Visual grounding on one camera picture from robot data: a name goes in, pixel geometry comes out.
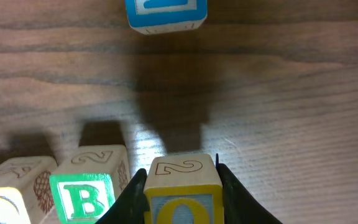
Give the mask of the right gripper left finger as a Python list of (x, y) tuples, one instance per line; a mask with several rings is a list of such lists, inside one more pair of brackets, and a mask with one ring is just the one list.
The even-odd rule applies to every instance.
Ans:
[(96, 222), (96, 224), (144, 224), (144, 213), (150, 211), (150, 206), (144, 186), (147, 171), (139, 169), (113, 206)]

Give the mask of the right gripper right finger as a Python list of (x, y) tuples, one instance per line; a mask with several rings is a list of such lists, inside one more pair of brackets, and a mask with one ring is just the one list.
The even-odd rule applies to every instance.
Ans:
[(215, 166), (223, 184), (225, 224), (282, 224), (256, 201), (227, 165), (220, 163), (218, 153)]

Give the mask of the green B block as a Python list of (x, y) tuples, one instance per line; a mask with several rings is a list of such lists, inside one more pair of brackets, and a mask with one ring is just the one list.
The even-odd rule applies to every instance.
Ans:
[(130, 179), (125, 146), (80, 146), (50, 176), (60, 223), (96, 223)]

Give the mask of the yellow O block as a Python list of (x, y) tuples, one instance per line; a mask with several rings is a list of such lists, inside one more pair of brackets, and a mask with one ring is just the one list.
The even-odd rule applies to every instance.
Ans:
[(156, 157), (144, 194), (146, 224), (224, 223), (223, 184), (208, 154)]

